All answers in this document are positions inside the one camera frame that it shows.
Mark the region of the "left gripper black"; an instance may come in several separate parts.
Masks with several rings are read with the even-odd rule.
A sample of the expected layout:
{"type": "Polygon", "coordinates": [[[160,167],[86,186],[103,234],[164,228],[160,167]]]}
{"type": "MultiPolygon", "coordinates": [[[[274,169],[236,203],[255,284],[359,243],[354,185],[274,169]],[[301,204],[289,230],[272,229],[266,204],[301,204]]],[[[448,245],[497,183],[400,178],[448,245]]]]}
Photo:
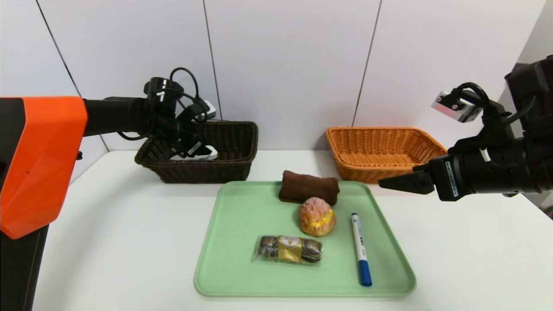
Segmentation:
{"type": "Polygon", "coordinates": [[[213,146],[205,145],[196,134],[182,136],[176,141],[176,155],[181,158],[196,157],[199,155],[211,155],[213,146]]]}

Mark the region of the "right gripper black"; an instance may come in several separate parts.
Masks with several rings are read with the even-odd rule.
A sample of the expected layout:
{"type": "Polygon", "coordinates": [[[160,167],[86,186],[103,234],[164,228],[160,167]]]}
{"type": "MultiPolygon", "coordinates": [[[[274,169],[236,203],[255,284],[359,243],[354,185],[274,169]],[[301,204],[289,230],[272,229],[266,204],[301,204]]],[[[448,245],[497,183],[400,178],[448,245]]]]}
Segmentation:
{"type": "Polygon", "coordinates": [[[521,193],[525,189],[525,147],[522,139],[488,149],[447,154],[413,167],[411,173],[378,181],[381,188],[413,194],[437,190],[440,200],[458,201],[472,194],[521,193]]]}

